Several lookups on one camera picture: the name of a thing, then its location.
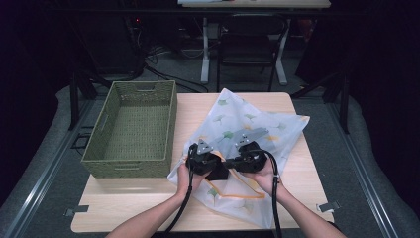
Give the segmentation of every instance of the person's right hand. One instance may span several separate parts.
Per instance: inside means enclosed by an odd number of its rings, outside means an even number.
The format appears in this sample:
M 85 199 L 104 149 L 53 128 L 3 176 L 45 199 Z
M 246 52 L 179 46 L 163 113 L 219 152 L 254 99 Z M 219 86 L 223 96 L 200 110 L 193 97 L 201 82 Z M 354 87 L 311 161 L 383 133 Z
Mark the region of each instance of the person's right hand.
M 256 181 L 260 188 L 264 190 L 269 195 L 272 195 L 272 180 L 274 177 L 274 172 L 272 170 L 271 160 L 266 160 L 262 170 L 256 173 L 242 173 L 243 176 L 248 177 Z M 279 185 L 282 184 L 281 178 L 278 178 Z

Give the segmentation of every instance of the plastic bag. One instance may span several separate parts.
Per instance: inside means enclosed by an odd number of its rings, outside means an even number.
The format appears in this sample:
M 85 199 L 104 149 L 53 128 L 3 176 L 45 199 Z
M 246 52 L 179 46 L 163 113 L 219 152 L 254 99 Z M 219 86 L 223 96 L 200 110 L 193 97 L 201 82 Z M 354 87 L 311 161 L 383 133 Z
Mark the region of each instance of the plastic bag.
M 259 146 L 272 153 L 281 174 L 288 155 L 307 125 L 309 117 L 262 112 L 235 93 L 223 89 L 201 126 L 184 144 L 183 155 L 168 175 L 177 184 L 177 168 L 184 163 L 190 145 L 204 140 L 213 154 L 224 159 L 239 155 L 235 143 L 246 131 L 266 128 L 268 134 L 256 139 Z M 204 205 L 255 225 L 269 229 L 273 214 L 271 198 L 255 181 L 229 170 L 227 179 L 204 180 L 193 196 Z

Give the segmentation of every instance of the person's left hand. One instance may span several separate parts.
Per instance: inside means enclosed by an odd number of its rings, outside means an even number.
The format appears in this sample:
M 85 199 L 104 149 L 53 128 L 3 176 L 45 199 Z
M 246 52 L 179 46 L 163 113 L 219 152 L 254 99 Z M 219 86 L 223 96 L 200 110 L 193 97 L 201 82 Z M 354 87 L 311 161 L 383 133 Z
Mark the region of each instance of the person's left hand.
M 192 177 L 192 191 L 195 191 L 201 182 L 210 174 L 207 173 L 205 175 L 196 175 L 194 174 Z M 178 168 L 178 189 L 176 191 L 177 194 L 185 196 L 188 191 L 189 186 L 189 171 L 185 164 L 182 164 Z

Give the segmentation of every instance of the gray carpet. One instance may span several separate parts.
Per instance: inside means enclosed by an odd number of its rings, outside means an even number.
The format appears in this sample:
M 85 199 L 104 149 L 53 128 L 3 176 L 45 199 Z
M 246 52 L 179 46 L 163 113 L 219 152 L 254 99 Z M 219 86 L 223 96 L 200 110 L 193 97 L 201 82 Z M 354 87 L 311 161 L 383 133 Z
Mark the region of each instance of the gray carpet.
M 287 86 L 280 86 L 278 81 L 273 86 L 273 91 L 285 91 L 292 93 L 300 89 L 302 81 L 294 76 L 294 71 L 298 65 L 301 51 L 294 51 L 288 48 L 283 58 L 283 65 L 288 78 Z M 214 53 L 210 68 L 211 81 L 207 84 L 210 91 L 215 91 L 215 63 Z M 149 63 L 157 70 L 175 75 L 187 80 L 198 82 L 201 73 L 201 58 L 187 59 L 181 55 L 171 53 L 161 54 L 157 58 L 157 63 Z M 263 74 L 256 72 L 258 78 L 268 75 L 266 69 Z M 233 78 L 234 71 L 224 70 L 224 78 Z M 138 80 L 157 80 L 158 77 L 145 71 Z M 102 94 L 93 103 L 88 111 L 86 118 L 81 122 L 81 126 L 93 126 L 97 115 L 103 104 L 106 89 L 97 86 Z M 249 90 L 248 85 L 230 88 L 236 90 Z M 179 92 L 188 92 L 184 88 L 178 87 Z M 319 98 L 321 91 L 314 91 L 309 98 L 293 100 L 296 112 L 308 115 L 311 120 L 304 129 L 304 134 L 309 145 L 319 177 L 324 186 L 329 201 L 339 201 L 343 206 L 334 213 L 337 225 L 348 237 L 383 237 L 377 225 L 375 217 L 369 207 L 368 201 L 361 189 L 357 177 L 355 176 L 354 166 L 350 159 L 350 154 L 340 137 L 337 126 L 334 125 L 334 117 L 328 111 Z M 45 167 L 54 158 L 60 148 L 61 141 L 67 135 L 69 125 L 69 99 L 68 88 L 61 91 L 59 98 L 59 108 L 56 113 L 52 127 L 40 146 L 33 161 L 28 166 L 21 181 L 10 195 L 9 199 L 0 209 L 0 237 L 4 237 L 17 216 L 22 205 L 25 203 L 37 179 L 42 175 Z M 401 201 L 393 190 L 386 176 L 378 168 L 374 156 L 369 147 L 368 130 L 362 117 L 358 104 L 351 100 L 349 113 L 349 129 L 351 137 L 358 149 L 359 154 L 364 159 L 367 171 L 375 185 L 379 196 L 382 198 L 384 207 L 399 234 L 399 237 L 420 237 L 420 222 L 415 214 L 406 204 Z M 80 128 L 80 133 L 90 129 Z M 67 208 L 73 208 L 78 204 L 84 186 L 87 182 L 88 171 L 81 165 L 81 155 L 74 149 L 67 148 L 62 154 L 62 164 L 58 167 L 47 193 L 42 197 L 42 202 L 37 207 L 33 217 L 26 229 L 22 229 L 23 237 L 103 237 L 105 234 L 75 234 L 70 230 L 71 217 L 63 216 Z M 272 237 L 270 231 L 267 232 L 223 232 L 223 233 L 174 233 L 173 237 Z M 283 230 L 283 237 L 303 237 L 299 229 Z

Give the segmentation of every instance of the desk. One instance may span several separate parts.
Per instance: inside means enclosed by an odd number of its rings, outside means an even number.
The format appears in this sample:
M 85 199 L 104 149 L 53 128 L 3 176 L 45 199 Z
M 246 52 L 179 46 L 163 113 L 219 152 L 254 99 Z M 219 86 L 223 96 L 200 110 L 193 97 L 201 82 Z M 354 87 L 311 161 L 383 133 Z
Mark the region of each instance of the desk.
M 235 0 L 235 1 L 222 1 L 211 3 L 184 3 L 183 7 L 189 8 L 313 8 L 322 9 L 329 8 L 331 5 L 329 0 Z M 287 85 L 286 75 L 281 63 L 284 45 L 287 39 L 288 32 L 281 40 L 280 50 L 278 52 L 277 63 L 275 69 L 280 85 Z M 207 19 L 203 21 L 203 65 L 201 68 L 201 82 L 208 82 L 210 59 L 208 56 L 208 36 L 207 36 Z
M 173 143 L 172 167 L 182 154 L 183 144 L 200 126 L 218 97 L 218 93 L 177 95 L 178 109 Z M 288 94 L 238 93 L 262 111 L 295 114 Z M 328 221 L 331 213 L 320 213 L 316 204 L 327 202 L 308 145 L 303 134 L 290 153 L 281 176 L 284 185 L 308 208 Z M 90 176 L 79 205 L 88 205 L 87 212 L 74 215 L 73 232 L 109 232 L 128 218 L 151 208 L 176 192 L 176 186 L 166 178 L 101 178 Z M 288 212 L 278 205 L 281 228 L 297 228 Z M 173 214 L 159 229 L 164 230 L 173 220 Z M 173 231 L 257 230 L 256 225 L 232 218 L 202 205 L 191 197 Z

